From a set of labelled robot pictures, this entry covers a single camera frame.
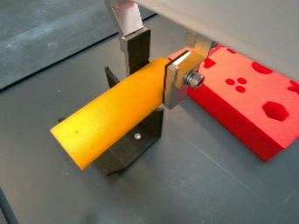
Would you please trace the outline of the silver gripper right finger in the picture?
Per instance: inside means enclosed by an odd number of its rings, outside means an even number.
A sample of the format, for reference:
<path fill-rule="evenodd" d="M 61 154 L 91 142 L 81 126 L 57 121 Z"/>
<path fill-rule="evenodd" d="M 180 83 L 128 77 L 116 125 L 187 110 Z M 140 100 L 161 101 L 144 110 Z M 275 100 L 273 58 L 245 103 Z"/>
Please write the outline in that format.
<path fill-rule="evenodd" d="M 172 109 L 184 99 L 187 89 L 197 89 L 204 77 L 195 69 L 207 59 L 212 41 L 197 32 L 188 30 L 185 45 L 188 49 L 180 53 L 164 67 L 163 105 Z"/>

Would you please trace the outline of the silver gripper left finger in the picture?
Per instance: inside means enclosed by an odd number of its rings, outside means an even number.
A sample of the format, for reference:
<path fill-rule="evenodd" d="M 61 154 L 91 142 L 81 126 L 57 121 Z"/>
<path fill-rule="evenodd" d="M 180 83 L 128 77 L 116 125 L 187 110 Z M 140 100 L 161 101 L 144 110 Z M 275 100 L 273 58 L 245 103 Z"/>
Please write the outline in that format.
<path fill-rule="evenodd" d="M 149 63 L 151 30 L 144 27 L 139 6 L 131 0 L 104 0 L 119 31 L 127 74 Z"/>

